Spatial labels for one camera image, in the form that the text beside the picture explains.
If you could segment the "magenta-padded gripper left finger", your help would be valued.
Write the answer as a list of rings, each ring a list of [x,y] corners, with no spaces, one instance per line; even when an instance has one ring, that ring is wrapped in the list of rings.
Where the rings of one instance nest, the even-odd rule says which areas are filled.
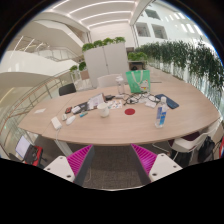
[[[44,170],[82,186],[94,153],[94,146],[88,145],[67,157],[58,156]]]

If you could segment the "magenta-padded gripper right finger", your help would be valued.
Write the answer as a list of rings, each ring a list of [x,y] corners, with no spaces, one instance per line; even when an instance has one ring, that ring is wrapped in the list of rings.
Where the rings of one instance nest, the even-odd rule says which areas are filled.
[[[130,150],[143,185],[181,170],[181,167],[164,153],[155,154],[136,144],[132,144]]]

